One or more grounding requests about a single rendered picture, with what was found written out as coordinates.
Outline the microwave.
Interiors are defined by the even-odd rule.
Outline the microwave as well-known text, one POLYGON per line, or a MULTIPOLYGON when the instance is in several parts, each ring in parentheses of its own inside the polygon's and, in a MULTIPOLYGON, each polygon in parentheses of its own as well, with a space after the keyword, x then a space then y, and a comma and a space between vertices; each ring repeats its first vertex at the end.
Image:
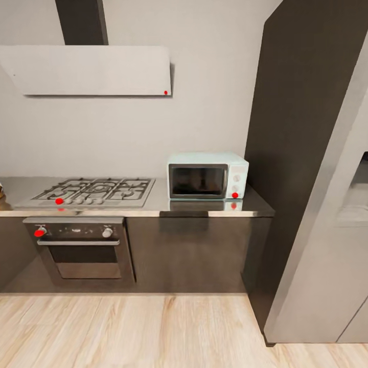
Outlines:
POLYGON ((169 199, 243 199, 249 162, 234 152, 171 152, 169 199))

